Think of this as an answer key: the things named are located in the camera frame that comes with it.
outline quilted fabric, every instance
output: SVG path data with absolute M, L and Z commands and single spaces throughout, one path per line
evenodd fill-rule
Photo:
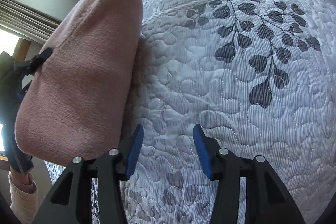
M 196 123 L 238 156 L 264 155 L 315 222 L 336 191 L 336 1 L 143 2 L 123 126 L 145 129 L 121 184 L 128 222 L 209 222 L 217 183 L 201 170 Z M 243 224 L 244 180 L 240 205 Z

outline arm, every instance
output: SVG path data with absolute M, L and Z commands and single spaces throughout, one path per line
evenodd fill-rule
M 11 209 L 22 224 L 30 224 L 38 210 L 38 194 L 36 184 L 30 173 L 25 176 L 12 168 L 9 175 Z

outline pink cloth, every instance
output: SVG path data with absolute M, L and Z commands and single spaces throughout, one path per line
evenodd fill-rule
M 53 54 L 19 109 L 21 150 L 66 166 L 117 147 L 142 12 L 142 0 L 77 3 L 44 45 Z

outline blue gripper pad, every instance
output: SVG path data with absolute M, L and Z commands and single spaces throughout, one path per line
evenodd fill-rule
M 140 150 L 143 143 L 143 127 L 138 125 L 135 129 L 136 137 L 134 138 L 133 144 L 129 153 L 127 155 L 127 166 L 125 176 L 127 179 L 131 177 L 131 175 L 135 172 L 135 167 L 137 165 L 137 161 L 139 158 Z
M 199 124 L 194 126 L 193 136 L 196 150 L 198 153 L 198 158 L 201 162 L 203 172 L 208 177 L 208 179 L 211 179 L 211 156 L 204 143 L 206 136 L 204 135 L 204 132 Z

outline sleeve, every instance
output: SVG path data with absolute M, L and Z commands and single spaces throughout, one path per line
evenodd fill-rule
M 10 208 L 22 224 L 30 224 L 39 206 L 36 184 L 31 180 L 30 185 L 24 185 L 11 176 L 10 172 L 8 179 L 12 199 Z

